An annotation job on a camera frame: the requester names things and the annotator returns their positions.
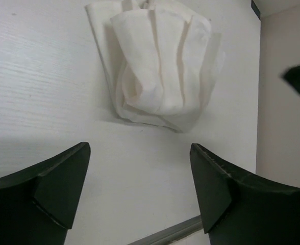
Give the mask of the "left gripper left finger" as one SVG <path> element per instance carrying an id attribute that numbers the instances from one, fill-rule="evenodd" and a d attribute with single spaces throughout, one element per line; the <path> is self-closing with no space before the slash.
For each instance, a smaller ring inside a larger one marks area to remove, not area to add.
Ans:
<path id="1" fill-rule="evenodd" d="M 64 244 L 73 226 L 90 145 L 0 178 L 0 244 Z"/>

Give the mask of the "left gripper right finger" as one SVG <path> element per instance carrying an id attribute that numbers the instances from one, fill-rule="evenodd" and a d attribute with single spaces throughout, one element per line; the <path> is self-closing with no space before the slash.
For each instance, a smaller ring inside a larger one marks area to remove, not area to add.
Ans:
<path id="1" fill-rule="evenodd" d="M 253 174 L 197 143 L 190 163 L 211 244 L 300 244 L 300 188 Z"/>

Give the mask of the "white pleated skirt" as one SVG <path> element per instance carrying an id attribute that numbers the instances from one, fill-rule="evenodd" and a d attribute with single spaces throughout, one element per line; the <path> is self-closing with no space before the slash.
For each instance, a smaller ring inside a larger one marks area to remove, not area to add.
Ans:
<path id="1" fill-rule="evenodd" d="M 192 130 L 224 63 L 210 21 L 178 1 L 97 1 L 86 12 L 118 116 Z"/>

